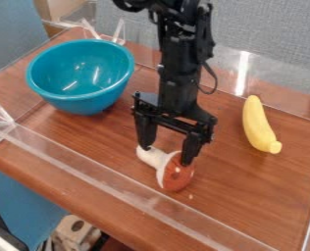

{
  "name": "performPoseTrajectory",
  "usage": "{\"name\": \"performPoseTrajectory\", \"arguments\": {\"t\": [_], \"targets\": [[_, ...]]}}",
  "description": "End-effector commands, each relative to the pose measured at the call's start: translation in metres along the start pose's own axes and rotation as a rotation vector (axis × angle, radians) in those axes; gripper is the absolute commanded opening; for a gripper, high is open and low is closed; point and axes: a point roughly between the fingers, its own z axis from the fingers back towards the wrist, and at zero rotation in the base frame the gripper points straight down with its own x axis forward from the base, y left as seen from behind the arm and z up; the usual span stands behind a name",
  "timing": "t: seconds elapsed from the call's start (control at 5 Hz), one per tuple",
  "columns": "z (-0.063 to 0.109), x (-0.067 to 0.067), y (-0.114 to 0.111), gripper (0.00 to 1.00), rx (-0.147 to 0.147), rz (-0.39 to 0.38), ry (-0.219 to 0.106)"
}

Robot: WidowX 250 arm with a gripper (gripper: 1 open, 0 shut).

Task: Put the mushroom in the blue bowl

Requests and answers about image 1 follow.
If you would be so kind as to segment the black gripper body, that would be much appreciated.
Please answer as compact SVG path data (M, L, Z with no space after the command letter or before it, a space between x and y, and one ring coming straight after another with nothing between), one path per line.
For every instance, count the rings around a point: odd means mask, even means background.
M201 68L188 73L158 71L158 92L133 94L133 115L142 114L153 118L157 126L164 126L185 135L197 132L202 143L209 143L217 118L198 105Z

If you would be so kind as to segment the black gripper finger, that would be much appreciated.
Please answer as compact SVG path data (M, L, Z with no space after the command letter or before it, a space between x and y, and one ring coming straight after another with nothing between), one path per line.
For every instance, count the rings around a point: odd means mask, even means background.
M182 142L181 165L189 166L198 156L202 147L202 136L197 132L189 132Z
M134 115L138 144L144 150L149 151L156 142L157 124L152 117L142 114Z

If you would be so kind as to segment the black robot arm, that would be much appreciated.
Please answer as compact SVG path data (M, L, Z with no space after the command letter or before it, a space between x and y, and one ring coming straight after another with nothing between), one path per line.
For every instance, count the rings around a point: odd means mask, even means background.
M208 60L216 46L212 37L211 0L113 0L115 6L138 13L149 11L157 26L161 60L158 92L136 92L133 115L138 144L144 150L156 142L156 131L164 126L182 134L180 164L188 166L202 145L213 140L217 118L197 104L201 71L209 71Z

